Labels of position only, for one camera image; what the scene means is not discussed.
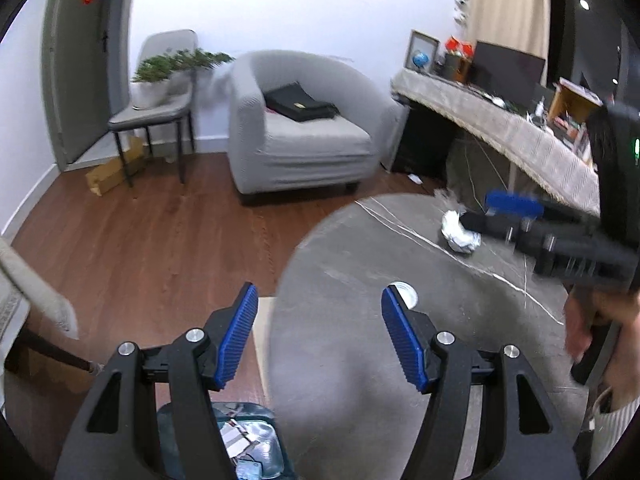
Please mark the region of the person's right hand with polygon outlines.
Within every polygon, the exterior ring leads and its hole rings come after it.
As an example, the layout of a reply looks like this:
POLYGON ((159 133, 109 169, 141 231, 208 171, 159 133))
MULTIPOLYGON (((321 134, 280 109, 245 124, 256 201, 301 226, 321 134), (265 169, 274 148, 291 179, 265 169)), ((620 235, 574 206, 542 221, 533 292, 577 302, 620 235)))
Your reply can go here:
POLYGON ((623 367, 639 363, 639 294, 638 292, 600 292, 575 287, 565 303, 565 347, 576 363, 592 343, 590 328, 597 316, 620 324, 620 336, 612 362, 623 367))

